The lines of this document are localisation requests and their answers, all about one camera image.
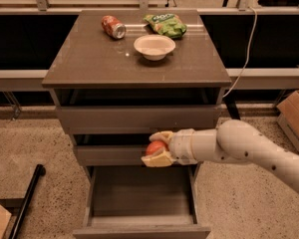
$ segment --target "red ball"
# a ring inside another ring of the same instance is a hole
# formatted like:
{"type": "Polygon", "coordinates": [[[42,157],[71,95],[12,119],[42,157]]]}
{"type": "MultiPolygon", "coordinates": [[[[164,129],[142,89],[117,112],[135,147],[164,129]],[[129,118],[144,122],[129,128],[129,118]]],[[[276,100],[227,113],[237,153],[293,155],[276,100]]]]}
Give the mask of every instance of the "red ball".
{"type": "Polygon", "coordinates": [[[162,147],[168,149],[167,144],[165,142],[161,140],[154,140],[147,147],[146,155],[152,155],[162,147]]]}

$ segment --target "red soda can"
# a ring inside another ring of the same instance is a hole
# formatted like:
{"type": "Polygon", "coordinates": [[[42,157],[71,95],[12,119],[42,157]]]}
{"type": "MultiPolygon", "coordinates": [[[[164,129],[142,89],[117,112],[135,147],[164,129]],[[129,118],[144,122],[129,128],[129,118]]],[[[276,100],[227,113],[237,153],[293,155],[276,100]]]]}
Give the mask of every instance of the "red soda can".
{"type": "Polygon", "coordinates": [[[110,15],[102,18],[101,25],[104,31],[115,39],[123,38],[127,31],[126,26],[120,20],[110,15]]]}

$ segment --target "can lid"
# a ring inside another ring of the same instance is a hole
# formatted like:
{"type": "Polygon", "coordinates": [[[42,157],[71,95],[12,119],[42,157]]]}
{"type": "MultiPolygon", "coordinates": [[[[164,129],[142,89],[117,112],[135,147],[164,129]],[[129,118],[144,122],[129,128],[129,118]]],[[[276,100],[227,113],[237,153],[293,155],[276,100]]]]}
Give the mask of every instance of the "can lid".
{"type": "Polygon", "coordinates": [[[116,39],[121,39],[125,36],[126,31],[126,26],[123,24],[119,24],[113,31],[113,37],[116,39]]]}

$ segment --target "table top surface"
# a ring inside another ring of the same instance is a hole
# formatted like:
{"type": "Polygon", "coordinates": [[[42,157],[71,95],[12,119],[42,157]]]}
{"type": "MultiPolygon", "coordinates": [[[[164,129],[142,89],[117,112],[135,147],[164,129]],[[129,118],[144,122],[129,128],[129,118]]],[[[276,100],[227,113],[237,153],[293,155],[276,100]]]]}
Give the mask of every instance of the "table top surface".
{"type": "Polygon", "coordinates": [[[230,79],[195,10],[83,11],[59,51],[45,88],[200,88],[229,86],[230,79]],[[153,34],[145,14],[174,13],[187,32],[164,59],[149,61],[134,41],[153,34]],[[127,27],[123,39],[108,36],[101,20],[116,16],[127,27]]]}

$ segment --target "white bowl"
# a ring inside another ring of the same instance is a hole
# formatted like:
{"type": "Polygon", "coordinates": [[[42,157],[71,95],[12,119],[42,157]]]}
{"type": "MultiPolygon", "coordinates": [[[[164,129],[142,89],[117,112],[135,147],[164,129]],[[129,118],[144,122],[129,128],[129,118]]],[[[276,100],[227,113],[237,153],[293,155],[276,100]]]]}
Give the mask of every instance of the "white bowl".
{"type": "Polygon", "coordinates": [[[161,35],[146,35],[137,38],[134,42],[136,50],[148,60],[161,60],[166,54],[175,49],[175,41],[161,35]]]}

